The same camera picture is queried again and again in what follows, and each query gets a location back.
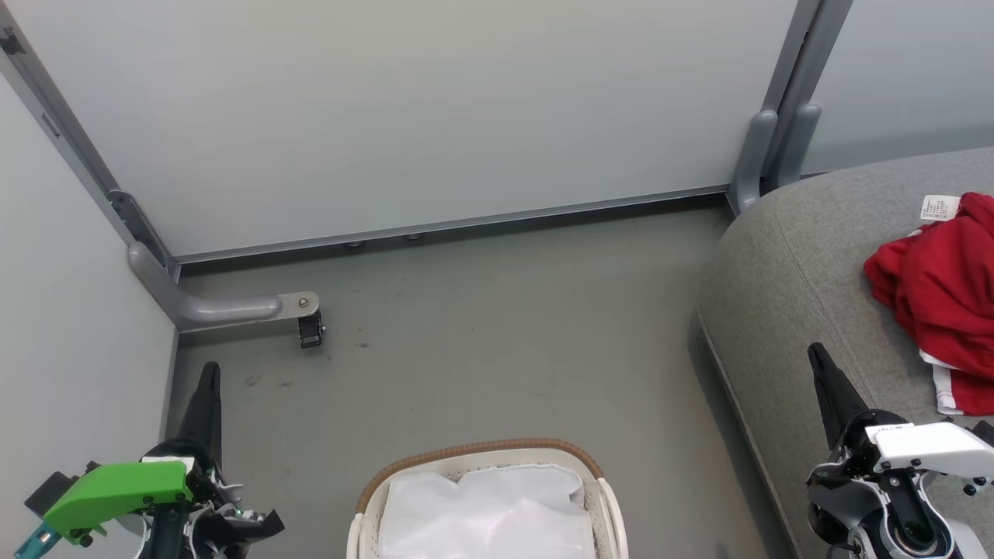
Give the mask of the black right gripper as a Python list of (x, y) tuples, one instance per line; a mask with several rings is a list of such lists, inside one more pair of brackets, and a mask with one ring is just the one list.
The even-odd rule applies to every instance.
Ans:
[(831, 460), (842, 464), (844, 475), (871, 475), (881, 454), (867, 428), (909, 421), (892, 411), (869, 409), (822, 343), (811, 343), (807, 357)]

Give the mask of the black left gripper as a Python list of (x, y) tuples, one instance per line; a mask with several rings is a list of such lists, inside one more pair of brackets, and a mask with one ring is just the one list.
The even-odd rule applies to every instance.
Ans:
[(141, 459), (180, 461), (191, 496), (183, 527), (184, 544), (254, 544), (285, 531), (276, 510), (253, 512), (242, 507), (240, 484), (221, 473), (221, 366), (203, 365), (183, 415), (179, 438), (159, 443)]

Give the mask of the red garment with white trim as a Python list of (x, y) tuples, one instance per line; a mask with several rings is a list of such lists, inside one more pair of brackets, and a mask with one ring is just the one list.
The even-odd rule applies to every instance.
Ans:
[(994, 196), (927, 195), (922, 225), (863, 271), (930, 365), (937, 410), (994, 416)]

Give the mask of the white laundry basket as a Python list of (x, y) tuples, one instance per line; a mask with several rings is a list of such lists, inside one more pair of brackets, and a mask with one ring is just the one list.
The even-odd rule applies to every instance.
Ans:
[(366, 485), (350, 524), (346, 559), (380, 559), (380, 527), (390, 483), (405, 474), (440, 474), (459, 481), (469, 471), (490, 467), (554, 464), (582, 480), (582, 505), (592, 516), (597, 559), (631, 559), (624, 516), (600, 465), (574, 443), (553, 438), (500, 439), (415, 454), (394, 461)]

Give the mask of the grey partition support foot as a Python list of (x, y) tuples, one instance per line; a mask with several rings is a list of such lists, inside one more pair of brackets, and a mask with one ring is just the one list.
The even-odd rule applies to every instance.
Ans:
[(220, 300), (199, 297), (174, 282), (145, 244), (139, 241), (129, 244), (127, 259), (132, 273), (179, 332), (206, 332), (252, 323), (297, 321), (299, 325), (316, 325), (318, 334), (323, 336), (320, 300), (312, 291)]

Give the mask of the grey fabric sofa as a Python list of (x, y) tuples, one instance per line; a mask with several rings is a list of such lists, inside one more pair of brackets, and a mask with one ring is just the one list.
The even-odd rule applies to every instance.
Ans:
[(867, 164), (761, 197), (718, 243), (700, 325), (799, 559), (825, 559), (805, 480), (829, 456), (807, 349), (822, 343), (872, 408), (940, 421), (933, 371), (863, 265), (912, 233), (927, 195), (994, 195), (994, 148)]

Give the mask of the white cloth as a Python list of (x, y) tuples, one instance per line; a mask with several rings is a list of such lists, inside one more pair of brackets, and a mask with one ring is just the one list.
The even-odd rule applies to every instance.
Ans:
[(553, 464), (490, 467), (388, 486), (380, 559), (596, 559), (585, 485)]

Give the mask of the grey partition corner post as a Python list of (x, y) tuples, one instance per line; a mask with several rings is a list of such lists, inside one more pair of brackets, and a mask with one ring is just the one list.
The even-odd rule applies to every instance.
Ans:
[(82, 164), (85, 176), (99, 188), (132, 238), (145, 244), (156, 261), (171, 276), (177, 277), (179, 265), (140, 209), (137, 199), (124, 191), (113, 177), (109, 166), (89, 140), (71, 107), (57, 91), (38, 57), (29, 52), (28, 43), (21, 31), (14, 22), (4, 23), (1, 18), (0, 49), (7, 54), (29, 91), (40, 103), (40, 116), (53, 132), (54, 138), (68, 146), (72, 155)]

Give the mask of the grey partition bottom rail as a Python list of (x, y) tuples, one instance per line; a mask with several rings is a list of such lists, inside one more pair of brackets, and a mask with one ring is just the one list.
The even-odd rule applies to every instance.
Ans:
[[(493, 218), (455, 220), (451, 223), (418, 227), (397, 227), (355, 236), (316, 238), (313, 241), (294, 241), (273, 247), (234, 250), (217, 254), (189, 255), (178, 259), (183, 275), (202, 276), (212, 273), (269, 268), (316, 259), (352, 257), (363, 252), (388, 252), (415, 248), (420, 245), (443, 245), (476, 238), (494, 238), (553, 230), (557, 227), (592, 225), (611, 220), (665, 215), (699, 209), (720, 208), (731, 213), (725, 195), (727, 185), (710, 186), (674, 193), (636, 196), (618, 201), (578, 204), (547, 211), (527, 211)], [(423, 233), (418, 241), (406, 241), (405, 234)], [(345, 243), (365, 241), (359, 250), (349, 250)]]

